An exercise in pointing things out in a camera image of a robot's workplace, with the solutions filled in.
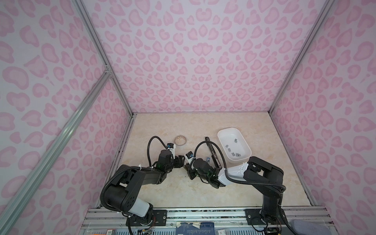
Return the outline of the black stapler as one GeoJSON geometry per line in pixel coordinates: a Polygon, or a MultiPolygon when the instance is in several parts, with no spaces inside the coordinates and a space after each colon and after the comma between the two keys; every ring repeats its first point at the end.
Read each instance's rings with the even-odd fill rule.
{"type": "Polygon", "coordinates": [[[207,146],[208,146],[208,148],[210,150],[211,159],[213,161],[213,164],[214,164],[215,168],[222,168],[222,166],[221,166],[221,164],[219,162],[218,156],[216,154],[216,151],[214,149],[214,146],[213,146],[210,138],[209,137],[205,137],[205,141],[206,141],[206,144],[207,144],[207,146]]]}

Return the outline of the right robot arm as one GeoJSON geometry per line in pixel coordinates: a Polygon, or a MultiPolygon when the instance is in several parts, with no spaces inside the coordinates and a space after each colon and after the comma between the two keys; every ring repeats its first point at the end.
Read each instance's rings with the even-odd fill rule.
{"type": "Polygon", "coordinates": [[[279,167],[252,156],[248,162],[237,167],[214,168],[203,159],[194,159],[184,165],[191,179],[198,177],[215,189],[234,184],[251,185],[263,196],[260,220],[266,224],[278,221],[281,210],[284,172],[279,167]]]}

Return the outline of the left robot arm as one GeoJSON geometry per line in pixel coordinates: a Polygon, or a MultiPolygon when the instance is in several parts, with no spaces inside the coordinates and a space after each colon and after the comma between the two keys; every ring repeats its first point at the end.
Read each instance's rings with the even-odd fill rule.
{"type": "Polygon", "coordinates": [[[100,202],[108,210],[150,221],[153,205],[138,198],[141,187],[161,184],[174,168],[181,168],[184,163],[184,156],[175,156],[171,149],[164,149],[150,167],[123,164],[104,185],[100,202]]]}

